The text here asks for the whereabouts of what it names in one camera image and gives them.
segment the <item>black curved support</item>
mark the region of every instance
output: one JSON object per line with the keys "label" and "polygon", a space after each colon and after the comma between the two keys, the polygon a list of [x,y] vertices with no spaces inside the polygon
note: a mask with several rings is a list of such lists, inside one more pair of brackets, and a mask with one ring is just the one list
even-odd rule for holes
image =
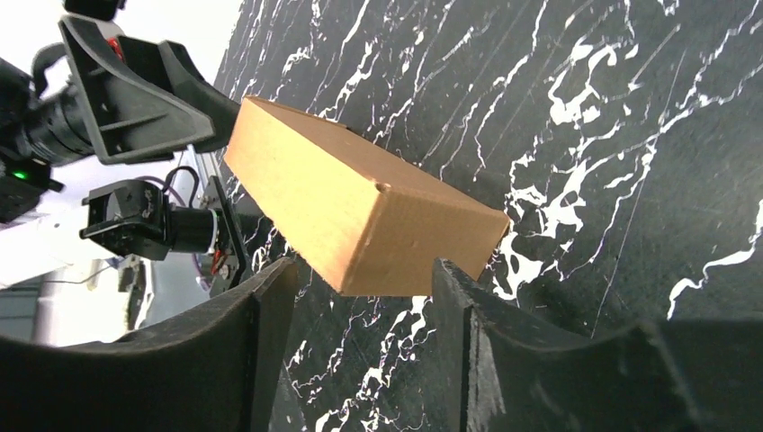
{"label": "black curved support", "polygon": [[67,15],[59,27],[88,138],[101,163],[171,158],[214,136],[207,115],[122,63],[97,24]]}
{"label": "black curved support", "polygon": [[571,334],[450,262],[434,267],[449,430],[736,431],[763,422],[763,322],[640,322]]}
{"label": "black curved support", "polygon": [[0,430],[266,431],[296,291],[285,258],[111,344],[0,339]]}

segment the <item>brown cardboard box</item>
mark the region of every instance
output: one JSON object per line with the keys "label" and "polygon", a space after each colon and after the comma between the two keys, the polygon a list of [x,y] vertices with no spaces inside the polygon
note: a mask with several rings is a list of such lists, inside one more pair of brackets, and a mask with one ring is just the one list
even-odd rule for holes
{"label": "brown cardboard box", "polygon": [[477,278],[509,223],[341,125],[256,97],[225,161],[342,295],[429,295],[437,257]]}

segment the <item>black marble surface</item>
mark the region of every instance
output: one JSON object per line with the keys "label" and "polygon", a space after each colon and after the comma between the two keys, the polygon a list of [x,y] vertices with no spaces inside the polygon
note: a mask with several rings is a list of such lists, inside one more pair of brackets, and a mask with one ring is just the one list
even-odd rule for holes
{"label": "black marble surface", "polygon": [[[761,316],[761,69],[759,0],[246,0],[215,84],[504,209],[480,282],[597,338]],[[293,254],[228,188],[256,268]],[[274,428],[441,430],[430,299],[301,277]]]}

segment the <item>red component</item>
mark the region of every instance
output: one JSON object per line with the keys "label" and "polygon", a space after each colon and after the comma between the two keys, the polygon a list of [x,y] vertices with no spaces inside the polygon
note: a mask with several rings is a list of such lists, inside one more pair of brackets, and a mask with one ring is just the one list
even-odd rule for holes
{"label": "red component", "polygon": [[121,47],[119,46],[119,42],[117,41],[117,39],[111,38],[108,41],[109,41],[109,46],[111,46],[112,50],[114,50],[114,54],[116,54],[121,61],[124,61],[124,54],[122,54],[121,52]]}

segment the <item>screw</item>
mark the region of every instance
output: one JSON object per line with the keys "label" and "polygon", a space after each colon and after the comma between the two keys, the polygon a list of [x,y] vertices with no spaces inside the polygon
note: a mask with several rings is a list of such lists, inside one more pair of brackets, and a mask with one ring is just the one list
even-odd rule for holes
{"label": "screw", "polygon": [[223,265],[220,267],[220,270],[218,272],[221,278],[228,279],[230,277],[230,266],[229,265]]}

